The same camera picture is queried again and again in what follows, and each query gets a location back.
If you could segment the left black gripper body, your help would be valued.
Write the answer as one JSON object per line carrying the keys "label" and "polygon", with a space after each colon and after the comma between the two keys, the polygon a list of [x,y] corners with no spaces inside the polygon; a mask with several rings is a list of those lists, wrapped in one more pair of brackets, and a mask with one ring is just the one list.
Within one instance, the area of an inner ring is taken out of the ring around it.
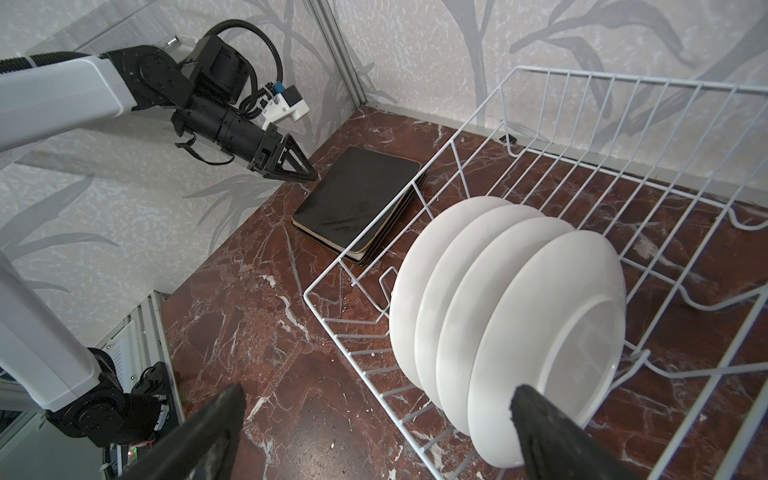
{"label": "left black gripper body", "polygon": [[248,169],[259,173],[263,177],[285,177],[286,170],[283,168],[284,149],[283,135],[274,128],[266,130],[253,158],[248,164]]}

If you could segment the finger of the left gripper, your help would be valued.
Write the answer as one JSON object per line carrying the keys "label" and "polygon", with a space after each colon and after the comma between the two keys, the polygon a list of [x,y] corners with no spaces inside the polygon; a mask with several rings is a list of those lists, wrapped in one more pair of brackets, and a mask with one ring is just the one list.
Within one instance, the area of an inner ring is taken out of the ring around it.
{"label": "finger of the left gripper", "polygon": [[272,174],[278,180],[291,182],[312,182],[318,178],[317,171],[290,134],[284,136],[273,155]]}

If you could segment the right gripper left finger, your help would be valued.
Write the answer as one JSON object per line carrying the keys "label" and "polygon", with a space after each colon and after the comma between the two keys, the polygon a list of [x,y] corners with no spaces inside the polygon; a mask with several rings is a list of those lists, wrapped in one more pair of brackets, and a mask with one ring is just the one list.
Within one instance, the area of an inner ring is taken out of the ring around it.
{"label": "right gripper left finger", "polygon": [[242,430],[246,396],[228,385],[122,475],[124,479],[229,479]]}

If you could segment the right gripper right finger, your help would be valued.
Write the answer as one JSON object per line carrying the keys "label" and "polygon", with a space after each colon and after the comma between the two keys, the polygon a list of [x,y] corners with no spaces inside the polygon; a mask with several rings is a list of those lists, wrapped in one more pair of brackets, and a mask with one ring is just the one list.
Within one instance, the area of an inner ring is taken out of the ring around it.
{"label": "right gripper right finger", "polygon": [[530,479],[636,479],[533,387],[522,384],[510,404]]}

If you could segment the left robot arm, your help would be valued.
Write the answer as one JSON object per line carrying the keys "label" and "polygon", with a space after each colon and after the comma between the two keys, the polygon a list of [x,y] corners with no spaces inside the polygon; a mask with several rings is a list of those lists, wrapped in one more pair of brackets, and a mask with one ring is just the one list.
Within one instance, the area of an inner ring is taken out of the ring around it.
{"label": "left robot arm", "polygon": [[[162,107],[172,111],[180,149],[192,151],[202,138],[264,178],[314,181],[316,170],[295,139],[277,128],[306,115],[306,102],[281,79],[259,82],[252,64],[221,37],[234,28],[254,25],[222,21],[181,61],[150,45],[3,60],[2,149]],[[144,374],[125,392],[110,356],[83,346],[8,259],[1,262],[1,368],[54,427],[101,448],[155,441],[173,410],[167,375]]]}

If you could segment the square floral plate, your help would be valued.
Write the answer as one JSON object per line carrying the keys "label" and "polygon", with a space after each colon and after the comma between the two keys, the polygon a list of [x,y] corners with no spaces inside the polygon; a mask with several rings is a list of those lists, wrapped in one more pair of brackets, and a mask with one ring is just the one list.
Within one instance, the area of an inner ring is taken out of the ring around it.
{"label": "square floral plate", "polygon": [[375,248],[413,198],[410,187],[399,198],[396,187],[319,185],[299,206],[292,224],[320,244],[358,264],[369,261]]}
{"label": "square floral plate", "polygon": [[416,186],[410,187],[407,193],[399,200],[399,202],[395,205],[392,212],[389,213],[388,216],[386,217],[383,225],[376,231],[372,242],[366,248],[362,257],[359,260],[355,260],[356,264],[362,265],[362,266],[368,265],[374,259],[374,257],[382,250],[384,240],[386,239],[392,227],[395,225],[395,223],[401,217],[403,212],[406,210],[406,208],[408,207],[413,197],[416,195],[417,188],[422,186],[424,179],[425,179],[425,175],[421,175],[416,180]]}

